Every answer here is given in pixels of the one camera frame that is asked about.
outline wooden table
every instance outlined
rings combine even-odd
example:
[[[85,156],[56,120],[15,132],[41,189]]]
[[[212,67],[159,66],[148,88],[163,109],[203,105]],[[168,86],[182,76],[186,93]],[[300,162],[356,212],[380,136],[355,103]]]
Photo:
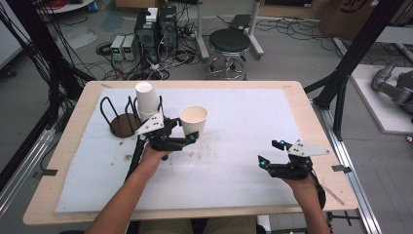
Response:
[[[339,165],[336,155],[308,101],[300,83],[294,81],[152,81],[156,88],[168,89],[283,89],[290,105],[302,140],[329,150],[329,155],[313,158],[314,169],[323,185],[327,202],[325,211],[344,211],[357,208],[357,198],[342,172],[334,172],[331,166]],[[55,207],[64,185],[67,170],[75,155],[99,95],[103,88],[133,88],[134,81],[92,81],[83,91],[76,108],[61,136],[48,169],[56,169],[56,176],[43,176],[23,217],[28,225],[58,224],[92,221],[97,213],[56,214]],[[225,208],[174,211],[140,211],[132,219],[208,217],[227,215],[266,215],[300,212],[295,206],[265,208]]]

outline black stool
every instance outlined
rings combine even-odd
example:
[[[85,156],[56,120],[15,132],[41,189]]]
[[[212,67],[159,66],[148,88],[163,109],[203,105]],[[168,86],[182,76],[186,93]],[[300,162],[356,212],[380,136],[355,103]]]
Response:
[[[209,75],[226,80],[232,80],[244,77],[244,65],[234,57],[241,57],[245,60],[244,54],[249,50],[249,38],[238,30],[220,29],[214,31],[209,36],[210,48],[221,54],[222,57],[215,58],[209,63]]]

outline white paper sheet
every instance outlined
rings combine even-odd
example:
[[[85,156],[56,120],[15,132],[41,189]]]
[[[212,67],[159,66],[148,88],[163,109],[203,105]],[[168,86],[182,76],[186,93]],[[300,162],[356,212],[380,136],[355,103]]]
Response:
[[[164,112],[201,105],[208,111],[205,132],[195,144],[173,152],[147,184],[138,210],[173,210],[296,204],[287,185],[258,167],[257,155],[286,163],[286,152],[271,140],[300,138],[282,90],[157,89]],[[110,97],[124,113],[133,89],[104,89],[67,173],[57,213],[100,211],[123,184],[136,136],[121,139],[109,131],[99,104]],[[115,115],[106,103],[108,119]],[[173,136],[183,137],[176,127]]]

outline white paper cup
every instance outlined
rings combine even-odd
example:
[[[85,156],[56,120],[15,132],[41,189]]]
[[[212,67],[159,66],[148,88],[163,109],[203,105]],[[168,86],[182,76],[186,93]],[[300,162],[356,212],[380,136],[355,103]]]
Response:
[[[151,118],[155,113],[157,113],[157,112],[153,112],[153,113],[143,113],[143,112],[140,112],[140,111],[139,111],[139,119],[140,119],[140,122],[143,122],[143,121]]]
[[[142,113],[153,113],[158,110],[159,97],[155,87],[147,81],[139,81],[136,86],[137,109]]]
[[[180,111],[179,118],[185,135],[199,132],[201,137],[207,121],[207,110],[201,106],[188,106]]]

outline human arm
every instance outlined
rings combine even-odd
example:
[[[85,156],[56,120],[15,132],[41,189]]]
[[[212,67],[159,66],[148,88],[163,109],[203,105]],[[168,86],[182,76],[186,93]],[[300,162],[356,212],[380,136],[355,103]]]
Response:
[[[316,184],[310,176],[301,180],[283,179],[294,194],[295,199],[303,210],[307,223],[308,234],[329,234],[330,230],[319,205],[319,195]]]
[[[167,154],[169,152],[156,151],[146,144],[139,166],[97,215],[86,233],[125,233],[146,183]]]

